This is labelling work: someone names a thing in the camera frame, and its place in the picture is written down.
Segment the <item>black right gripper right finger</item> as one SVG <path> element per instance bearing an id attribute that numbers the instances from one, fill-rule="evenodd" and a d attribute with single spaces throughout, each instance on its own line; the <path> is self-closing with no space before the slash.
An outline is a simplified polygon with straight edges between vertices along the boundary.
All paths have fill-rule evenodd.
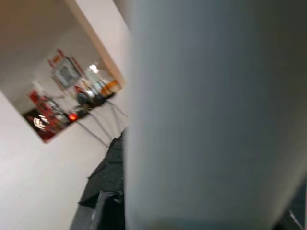
<path id="1" fill-rule="evenodd" d="M 307 177 L 276 207 L 271 230 L 306 230 Z"/>

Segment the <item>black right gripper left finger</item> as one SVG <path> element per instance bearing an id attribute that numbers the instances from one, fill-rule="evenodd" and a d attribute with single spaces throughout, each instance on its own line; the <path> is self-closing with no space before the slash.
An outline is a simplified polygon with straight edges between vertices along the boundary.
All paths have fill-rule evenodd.
<path id="1" fill-rule="evenodd" d="M 88 177 L 69 230 L 125 230 L 123 147 L 112 140 L 105 158 Z"/>

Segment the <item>framed wall picture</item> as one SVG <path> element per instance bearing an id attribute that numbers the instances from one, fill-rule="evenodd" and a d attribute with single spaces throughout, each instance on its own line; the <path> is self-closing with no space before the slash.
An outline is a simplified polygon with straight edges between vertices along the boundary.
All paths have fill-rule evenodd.
<path id="1" fill-rule="evenodd" d="M 61 89 L 68 89 L 74 85 L 81 74 L 72 63 L 69 57 L 65 57 L 53 70 L 53 78 L 59 82 Z"/>

